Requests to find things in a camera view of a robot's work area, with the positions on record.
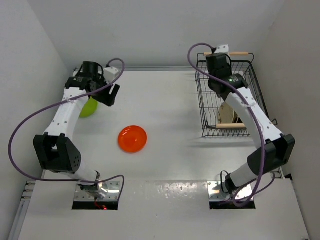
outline red plate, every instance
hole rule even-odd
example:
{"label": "red plate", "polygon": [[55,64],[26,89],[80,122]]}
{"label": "red plate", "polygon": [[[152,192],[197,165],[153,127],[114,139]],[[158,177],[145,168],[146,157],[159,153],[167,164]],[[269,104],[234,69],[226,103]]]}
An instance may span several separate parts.
{"label": "red plate", "polygon": [[119,147],[127,153],[139,152],[147,143],[147,133],[139,126],[127,126],[118,136]]}

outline wall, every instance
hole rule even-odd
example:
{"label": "wall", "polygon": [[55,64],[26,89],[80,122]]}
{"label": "wall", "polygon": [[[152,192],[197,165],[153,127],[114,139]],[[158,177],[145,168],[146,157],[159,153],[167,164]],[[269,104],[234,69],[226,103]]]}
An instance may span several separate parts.
{"label": "wall", "polygon": [[199,42],[256,52],[284,0],[28,0],[64,62],[187,65]]}
{"label": "wall", "polygon": [[287,0],[254,64],[270,116],[296,145],[292,173],[312,239],[320,239],[319,0]]}
{"label": "wall", "polygon": [[[4,240],[27,180],[9,162],[9,138],[23,118],[61,99],[68,71],[26,0],[2,0],[0,6],[0,240]],[[18,165],[35,176],[41,170],[33,137],[42,133],[53,114],[27,123],[13,144]]]}

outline purple cable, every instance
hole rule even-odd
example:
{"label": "purple cable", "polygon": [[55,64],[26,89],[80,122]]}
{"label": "purple cable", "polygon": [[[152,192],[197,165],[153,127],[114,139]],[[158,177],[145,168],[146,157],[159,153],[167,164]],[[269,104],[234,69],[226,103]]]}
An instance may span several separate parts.
{"label": "purple cable", "polygon": [[[211,79],[217,81],[218,83],[221,83],[222,85],[225,85],[226,87],[228,87],[229,89],[231,89],[234,93],[236,93],[236,94],[239,96],[239,98],[241,98],[241,100],[242,100],[246,105],[249,105],[248,102],[247,102],[247,100],[246,100],[246,98],[245,98],[235,87],[233,87],[233,86],[230,85],[229,83],[227,83],[227,82],[225,82],[225,81],[223,81],[223,80],[221,80],[221,79],[219,79],[219,78],[217,78],[217,77],[215,77],[215,76],[212,76],[212,75],[206,73],[205,71],[202,71],[201,69],[197,68],[197,66],[192,63],[191,57],[190,57],[190,56],[191,56],[191,51],[192,51],[194,48],[198,47],[198,46],[206,46],[206,47],[209,47],[210,49],[213,49],[213,47],[210,46],[210,45],[207,44],[207,43],[198,43],[198,44],[193,45],[193,46],[189,49],[189,51],[188,51],[188,62],[189,62],[189,64],[190,64],[196,71],[198,71],[199,73],[201,73],[201,74],[207,76],[208,78],[211,78]],[[264,135],[263,135],[263,132],[261,131],[261,128],[260,128],[260,125],[259,125],[259,122],[258,122],[258,119],[257,119],[256,115],[254,114],[254,112],[252,111],[252,109],[251,109],[250,107],[248,108],[248,110],[249,110],[250,115],[252,116],[252,118],[253,118],[253,120],[254,120],[254,122],[255,122],[255,125],[256,125],[256,127],[257,127],[257,129],[258,129],[258,132],[259,132],[259,135],[260,135],[260,140],[261,140],[261,162],[260,162],[259,175],[258,175],[258,177],[257,177],[256,184],[255,184],[255,186],[254,186],[254,188],[253,188],[253,190],[252,190],[252,194],[251,194],[250,196],[248,196],[248,199],[245,200],[244,202],[238,203],[237,201],[239,201],[239,200],[236,200],[236,199],[235,199],[235,196],[232,197],[232,202],[233,202],[233,204],[234,204],[236,207],[238,207],[238,208],[241,208],[241,207],[246,206],[246,205],[249,203],[250,199],[251,199],[255,194],[257,194],[257,190],[258,190],[259,184],[260,184],[260,182],[261,182],[261,178],[262,178],[262,176],[263,176],[264,166],[265,166],[265,140],[264,140]]]}
{"label": "purple cable", "polygon": [[[114,58],[112,60],[110,60],[108,62],[108,65],[114,61],[120,61],[122,63],[122,69],[121,69],[121,72],[119,73],[119,75],[111,82],[109,83],[108,85],[104,86],[104,87],[101,87],[95,91],[92,91],[92,92],[88,92],[88,93],[85,93],[85,94],[82,94],[82,95],[79,95],[79,96],[75,96],[75,97],[72,97],[70,98],[69,100],[72,101],[72,100],[77,100],[77,99],[80,99],[80,98],[83,98],[83,97],[87,97],[87,96],[90,96],[90,95],[93,95],[93,94],[97,94],[103,90],[105,90],[106,88],[112,86],[116,81],[118,81],[118,79],[122,76],[122,74],[124,73],[125,71],[125,68],[126,68],[126,64],[125,62],[120,59],[120,58]],[[40,177],[35,177],[35,176],[31,176],[29,174],[27,174],[26,172],[24,172],[23,170],[21,170],[17,164],[15,163],[15,160],[13,159],[13,156],[12,156],[12,143],[13,143],[13,140],[14,140],[14,137],[15,135],[17,134],[18,130],[22,127],[23,124],[25,124],[28,120],[30,120],[31,118],[33,118],[34,116],[48,110],[48,109],[52,109],[54,107],[57,107],[57,106],[60,106],[62,104],[66,104],[68,101],[67,100],[64,100],[64,101],[60,101],[60,102],[57,102],[57,103],[54,103],[50,106],[46,106],[36,112],[34,112],[33,114],[31,114],[30,116],[26,117],[21,123],[19,123],[19,125],[15,128],[15,130],[13,131],[11,137],[10,137],[10,140],[9,140],[9,144],[8,144],[8,155],[9,155],[9,159],[10,159],[10,162],[11,164],[13,165],[13,167],[22,175],[24,175],[25,177],[29,178],[29,179],[32,179],[32,180],[35,180],[35,181],[42,181],[42,182],[79,182],[79,180],[76,180],[76,179],[44,179],[44,178],[40,178]],[[83,183],[89,183],[89,184],[95,184],[95,183],[104,183],[104,182],[108,182],[110,180],[113,180],[113,179],[116,179],[116,178],[122,178],[122,188],[120,190],[120,193],[119,193],[119,197],[118,197],[118,200],[120,199],[121,197],[121,193],[122,193],[122,190],[124,188],[124,184],[125,184],[125,176],[123,175],[117,175],[117,176],[113,176],[111,178],[108,178],[108,179],[105,179],[105,180],[100,180],[100,181],[88,181],[88,180],[81,180],[81,182]]]}

